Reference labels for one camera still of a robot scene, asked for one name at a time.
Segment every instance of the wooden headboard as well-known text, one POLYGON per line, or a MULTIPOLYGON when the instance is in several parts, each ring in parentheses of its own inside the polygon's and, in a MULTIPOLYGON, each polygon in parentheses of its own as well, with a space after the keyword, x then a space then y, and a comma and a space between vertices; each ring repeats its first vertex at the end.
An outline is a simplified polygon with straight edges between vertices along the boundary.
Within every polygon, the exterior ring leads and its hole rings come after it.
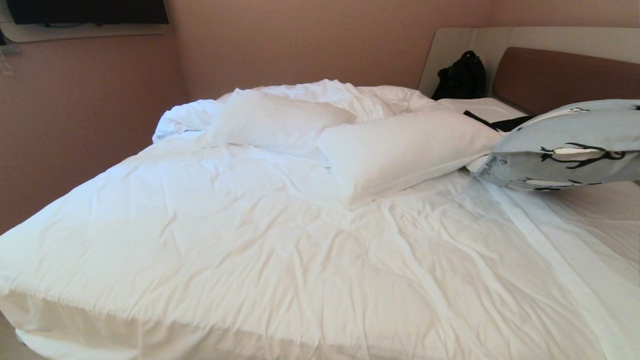
POLYGON ((466 50, 482 59, 489 96, 532 114, 573 102, 640 99, 640 28, 441 28, 418 89, 431 96, 438 70, 466 50))
POLYGON ((536 115, 574 102, 640 99, 640 64, 510 47, 495 73, 493 95, 536 115))

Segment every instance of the pillowcase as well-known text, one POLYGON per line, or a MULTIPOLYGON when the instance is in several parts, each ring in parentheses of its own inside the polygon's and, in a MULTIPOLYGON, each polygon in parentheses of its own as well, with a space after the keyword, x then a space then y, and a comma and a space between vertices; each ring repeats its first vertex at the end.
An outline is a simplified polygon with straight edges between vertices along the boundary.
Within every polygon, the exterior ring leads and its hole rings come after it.
POLYGON ((640 100, 580 102, 517 127, 474 173, 516 190, 640 179, 640 100))
POLYGON ((324 131, 328 158, 348 208, 452 172, 488 154, 500 134, 448 110, 423 110, 324 131))
POLYGON ((354 119, 351 112, 323 102, 236 90, 196 143, 202 147, 253 145, 323 161, 316 145, 322 131, 354 119))

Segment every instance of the penguin print pillow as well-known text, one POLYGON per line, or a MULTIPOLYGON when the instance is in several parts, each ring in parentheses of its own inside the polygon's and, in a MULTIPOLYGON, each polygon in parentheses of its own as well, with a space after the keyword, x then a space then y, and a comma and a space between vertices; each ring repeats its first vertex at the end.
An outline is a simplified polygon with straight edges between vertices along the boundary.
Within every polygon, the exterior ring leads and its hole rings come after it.
POLYGON ((640 100, 580 102, 535 117, 473 175, 525 191, 640 180, 640 100))

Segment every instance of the pink wall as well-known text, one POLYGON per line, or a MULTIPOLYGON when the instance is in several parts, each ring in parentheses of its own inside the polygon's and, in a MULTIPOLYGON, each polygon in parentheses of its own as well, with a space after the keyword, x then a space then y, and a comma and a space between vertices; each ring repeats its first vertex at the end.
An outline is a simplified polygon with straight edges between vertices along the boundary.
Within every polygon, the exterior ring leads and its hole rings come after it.
POLYGON ((144 149, 186 101, 172 34, 20 48, 0 75, 0 234, 144 149))
POLYGON ((493 0, 492 26, 640 26, 639 0, 493 0))
POLYGON ((168 0, 191 99, 324 78, 417 87, 442 26, 486 26, 491 0, 168 0))

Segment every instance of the black backpack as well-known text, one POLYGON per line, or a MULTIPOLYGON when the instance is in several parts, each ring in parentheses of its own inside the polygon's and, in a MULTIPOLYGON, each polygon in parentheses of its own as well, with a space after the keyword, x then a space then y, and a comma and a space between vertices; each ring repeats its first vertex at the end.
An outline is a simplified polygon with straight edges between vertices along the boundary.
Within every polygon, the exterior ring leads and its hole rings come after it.
POLYGON ((438 71, 438 77, 440 84, 433 92, 433 100, 485 97, 484 65, 473 51, 465 52, 453 65, 438 71))

